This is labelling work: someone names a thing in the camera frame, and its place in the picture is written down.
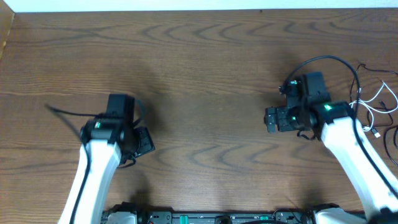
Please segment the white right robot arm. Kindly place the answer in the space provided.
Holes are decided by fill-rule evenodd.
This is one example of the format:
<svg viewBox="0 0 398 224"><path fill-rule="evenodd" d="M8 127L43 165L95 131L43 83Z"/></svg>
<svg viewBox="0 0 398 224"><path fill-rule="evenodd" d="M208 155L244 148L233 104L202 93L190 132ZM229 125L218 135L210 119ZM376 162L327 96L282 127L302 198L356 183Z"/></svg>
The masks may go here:
<svg viewBox="0 0 398 224"><path fill-rule="evenodd" d="M362 203L363 218L325 205L312 211L313 223L397 223L397 178L367 139L347 102L270 107L265 113L270 133L311 129L338 160Z"/></svg>

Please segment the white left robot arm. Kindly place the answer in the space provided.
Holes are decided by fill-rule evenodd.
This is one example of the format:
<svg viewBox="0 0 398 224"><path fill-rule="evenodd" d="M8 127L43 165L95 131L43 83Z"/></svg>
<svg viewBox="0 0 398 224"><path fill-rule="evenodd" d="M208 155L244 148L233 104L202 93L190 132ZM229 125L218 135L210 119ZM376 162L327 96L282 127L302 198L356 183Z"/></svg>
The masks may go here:
<svg viewBox="0 0 398 224"><path fill-rule="evenodd" d="M109 186L117 169L131 167L155 146L142 118L140 101L125 94L110 94L106 111L90 115L78 137L80 158L59 223L100 223Z"/></svg>

